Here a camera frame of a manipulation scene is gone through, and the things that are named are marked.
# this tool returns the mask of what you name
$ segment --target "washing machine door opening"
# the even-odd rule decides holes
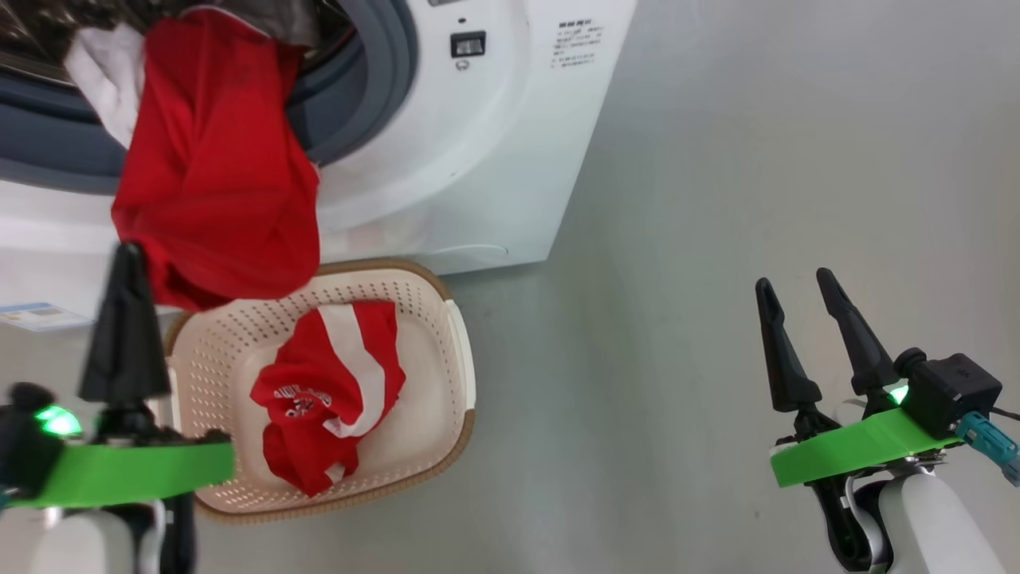
[[[62,54],[79,27],[128,21],[144,31],[191,3],[100,0],[86,11],[67,0],[0,0],[0,179],[114,194],[124,150],[69,84]],[[405,0],[315,7],[321,42],[306,54],[287,113],[309,158],[326,164],[370,141],[404,102],[417,35]]]

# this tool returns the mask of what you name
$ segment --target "red cloth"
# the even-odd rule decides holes
[[[319,263],[318,174],[284,111],[303,48],[218,10],[146,37],[145,90],[113,202],[157,304],[285,298]]]
[[[302,317],[252,387],[269,414],[269,470],[309,497],[333,486],[334,465],[349,476],[358,442],[393,409],[405,378],[393,303],[324,306]]]

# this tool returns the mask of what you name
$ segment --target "teal connector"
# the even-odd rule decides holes
[[[960,419],[956,435],[984,455],[1003,471],[1003,475],[1013,486],[1020,486],[1020,460],[1017,460],[1017,443],[999,430],[991,421],[978,413],[967,413]]]

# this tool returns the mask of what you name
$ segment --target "green bracket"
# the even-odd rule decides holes
[[[780,488],[851,473],[960,442],[934,439],[902,409],[863,421],[776,453],[772,472]]]
[[[46,487],[13,507],[95,508],[169,499],[234,477],[230,442],[116,448],[68,445]]]

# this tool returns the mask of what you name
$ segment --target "white cloth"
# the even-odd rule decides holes
[[[111,31],[82,29],[64,68],[106,131],[125,149],[131,147],[145,87],[145,38],[122,22]]]

